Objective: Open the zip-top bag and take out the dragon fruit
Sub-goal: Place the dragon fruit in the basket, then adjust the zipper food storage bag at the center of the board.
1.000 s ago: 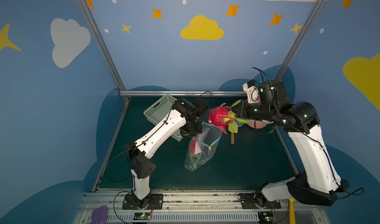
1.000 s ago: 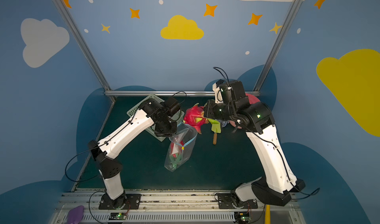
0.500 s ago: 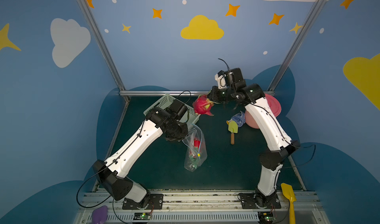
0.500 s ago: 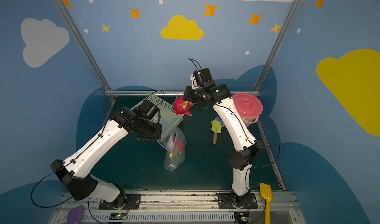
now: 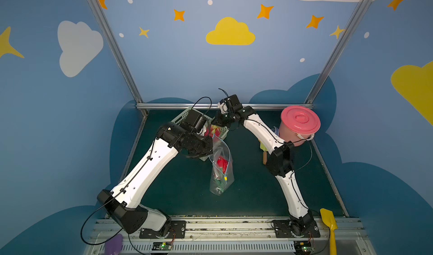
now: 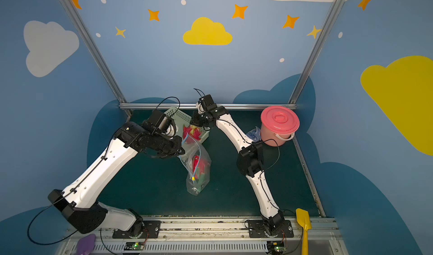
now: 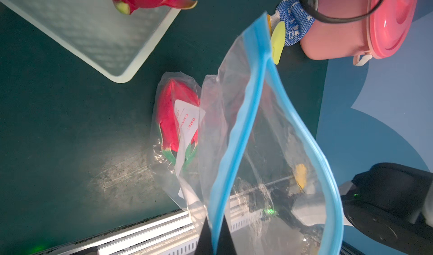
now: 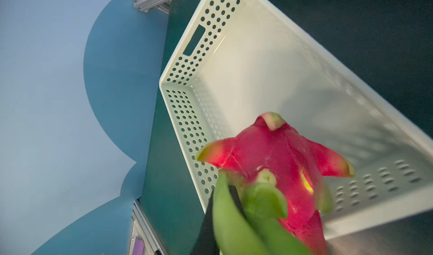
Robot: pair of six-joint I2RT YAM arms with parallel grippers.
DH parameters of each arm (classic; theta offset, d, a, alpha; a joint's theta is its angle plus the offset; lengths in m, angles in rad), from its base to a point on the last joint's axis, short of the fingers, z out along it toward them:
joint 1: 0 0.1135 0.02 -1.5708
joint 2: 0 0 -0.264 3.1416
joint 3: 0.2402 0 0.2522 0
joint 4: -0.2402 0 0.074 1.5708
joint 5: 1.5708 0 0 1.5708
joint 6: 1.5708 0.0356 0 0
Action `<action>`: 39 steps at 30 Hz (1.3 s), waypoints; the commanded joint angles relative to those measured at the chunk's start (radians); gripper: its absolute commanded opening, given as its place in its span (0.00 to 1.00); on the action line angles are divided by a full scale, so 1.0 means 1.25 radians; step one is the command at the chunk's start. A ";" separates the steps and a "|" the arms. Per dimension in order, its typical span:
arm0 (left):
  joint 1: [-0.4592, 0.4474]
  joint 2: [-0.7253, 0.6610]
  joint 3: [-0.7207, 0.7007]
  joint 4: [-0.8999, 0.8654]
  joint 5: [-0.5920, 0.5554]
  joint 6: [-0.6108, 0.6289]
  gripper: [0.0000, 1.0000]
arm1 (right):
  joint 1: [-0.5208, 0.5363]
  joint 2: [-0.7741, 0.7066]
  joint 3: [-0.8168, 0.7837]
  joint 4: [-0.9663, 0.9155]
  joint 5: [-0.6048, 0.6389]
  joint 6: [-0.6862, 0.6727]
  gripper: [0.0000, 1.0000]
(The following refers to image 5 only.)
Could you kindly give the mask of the clear zip-top bag blue seal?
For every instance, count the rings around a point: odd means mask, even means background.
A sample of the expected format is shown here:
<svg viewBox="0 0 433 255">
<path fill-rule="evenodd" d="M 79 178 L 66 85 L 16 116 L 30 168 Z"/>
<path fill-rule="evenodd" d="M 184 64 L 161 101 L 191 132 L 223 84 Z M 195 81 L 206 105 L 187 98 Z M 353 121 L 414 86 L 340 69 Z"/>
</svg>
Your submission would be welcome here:
<svg viewBox="0 0 433 255">
<path fill-rule="evenodd" d="M 208 156 L 212 163 L 210 191 L 215 195 L 222 195 L 234 182 L 233 159 L 230 148 L 218 136 L 213 136 L 213 151 Z"/>
</svg>

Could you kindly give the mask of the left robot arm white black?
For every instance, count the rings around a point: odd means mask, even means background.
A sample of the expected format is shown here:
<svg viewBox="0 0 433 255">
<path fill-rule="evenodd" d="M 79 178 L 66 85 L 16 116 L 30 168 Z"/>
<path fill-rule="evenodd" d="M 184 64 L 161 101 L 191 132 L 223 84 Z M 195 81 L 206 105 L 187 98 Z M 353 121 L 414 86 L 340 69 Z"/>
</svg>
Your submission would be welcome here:
<svg viewBox="0 0 433 255">
<path fill-rule="evenodd" d="M 102 190 L 98 194 L 97 199 L 103 208 L 128 234 L 143 228 L 156 232 L 160 237 L 167 236 L 171 218 L 163 211 L 142 205 L 142 198 L 162 169 L 179 152 L 187 151 L 189 158 L 212 153 L 213 140 L 205 136 L 205 132 L 204 121 L 198 124 L 165 123 L 135 168 L 112 190 Z"/>
</svg>

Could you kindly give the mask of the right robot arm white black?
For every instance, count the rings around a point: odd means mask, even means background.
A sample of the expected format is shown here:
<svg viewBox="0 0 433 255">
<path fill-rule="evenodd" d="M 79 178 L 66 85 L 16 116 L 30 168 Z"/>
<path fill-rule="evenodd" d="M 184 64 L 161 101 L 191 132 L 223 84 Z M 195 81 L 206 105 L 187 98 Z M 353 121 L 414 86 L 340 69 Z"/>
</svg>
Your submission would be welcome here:
<svg viewBox="0 0 433 255">
<path fill-rule="evenodd" d="M 293 143 L 284 141 L 272 132 L 250 106 L 233 106 L 223 100 L 217 106 L 218 111 L 212 124 L 229 127 L 232 123 L 238 122 L 264 144 L 268 152 L 266 168 L 276 177 L 288 205 L 289 235 L 295 238 L 320 237 L 313 213 L 306 206 L 295 179 L 291 158 Z"/>
</svg>

